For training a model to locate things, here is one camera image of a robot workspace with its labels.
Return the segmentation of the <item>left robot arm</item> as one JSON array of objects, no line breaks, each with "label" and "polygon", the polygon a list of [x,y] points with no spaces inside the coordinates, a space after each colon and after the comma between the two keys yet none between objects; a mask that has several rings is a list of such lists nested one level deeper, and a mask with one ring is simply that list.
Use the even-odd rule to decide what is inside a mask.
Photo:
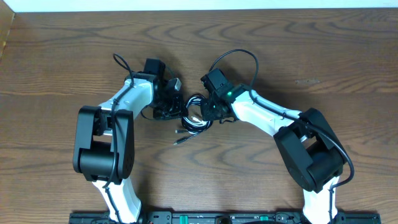
[{"label": "left robot arm", "polygon": [[141,71],[131,70],[118,54],[115,61],[126,69],[122,88],[98,106],[78,112],[73,168],[102,194],[109,219],[115,223],[142,223],[142,203],[131,180],[134,165],[134,120],[150,107],[155,121],[179,119],[185,113],[178,78],[166,80],[166,64],[148,58]]}]

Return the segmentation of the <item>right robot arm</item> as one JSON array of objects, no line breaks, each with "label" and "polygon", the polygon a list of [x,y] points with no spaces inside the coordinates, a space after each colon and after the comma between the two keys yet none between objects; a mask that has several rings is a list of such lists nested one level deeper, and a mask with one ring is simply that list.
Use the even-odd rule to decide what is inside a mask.
[{"label": "right robot arm", "polygon": [[201,104],[203,119],[240,120],[272,136],[287,171],[303,189],[304,217],[310,223],[331,223],[337,214],[335,185],[348,160],[321,112],[279,106],[247,85],[232,84],[218,68],[201,82],[209,92]]}]

